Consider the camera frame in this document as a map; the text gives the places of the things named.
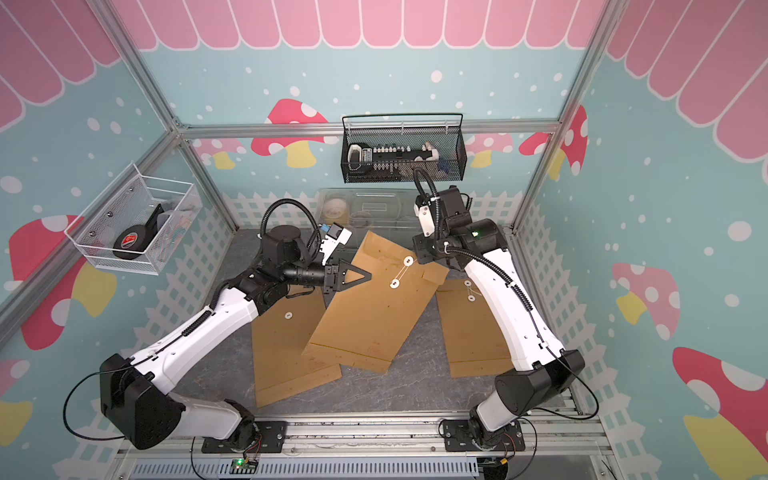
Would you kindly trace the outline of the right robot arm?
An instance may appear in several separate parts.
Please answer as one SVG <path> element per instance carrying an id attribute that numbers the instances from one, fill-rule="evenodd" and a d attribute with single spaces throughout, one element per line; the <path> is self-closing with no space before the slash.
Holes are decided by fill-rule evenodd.
<path id="1" fill-rule="evenodd" d="M 426 169 L 415 168 L 413 180 L 422 228 L 413 239 L 418 261 L 456 260 L 488 305 L 510 353 L 512 369 L 496 377 L 493 392 L 469 414 L 473 442 L 490 449 L 513 422 L 579 380 L 585 360 L 545 324 L 497 223 L 472 219 L 459 189 L 438 190 Z"/>

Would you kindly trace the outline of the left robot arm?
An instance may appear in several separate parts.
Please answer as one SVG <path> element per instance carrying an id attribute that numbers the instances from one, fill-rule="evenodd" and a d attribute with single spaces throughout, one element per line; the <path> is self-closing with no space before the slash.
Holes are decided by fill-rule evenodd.
<path id="1" fill-rule="evenodd" d="M 352 233 L 332 223 L 310 223 L 307 241 L 293 225 L 260 226 L 259 250 L 248 267 L 221 282 L 210 302 L 167 336 L 129 358 L 114 354 L 94 378 L 99 381 L 102 415 L 119 439 L 139 450 L 169 438 L 201 437 L 248 454 L 263 436 L 254 415 L 233 400 L 210 402 L 174 394 L 178 382 L 215 347 L 241 327 L 292 295 L 294 286 L 341 292 L 371 280 L 371 273 L 333 260 Z"/>

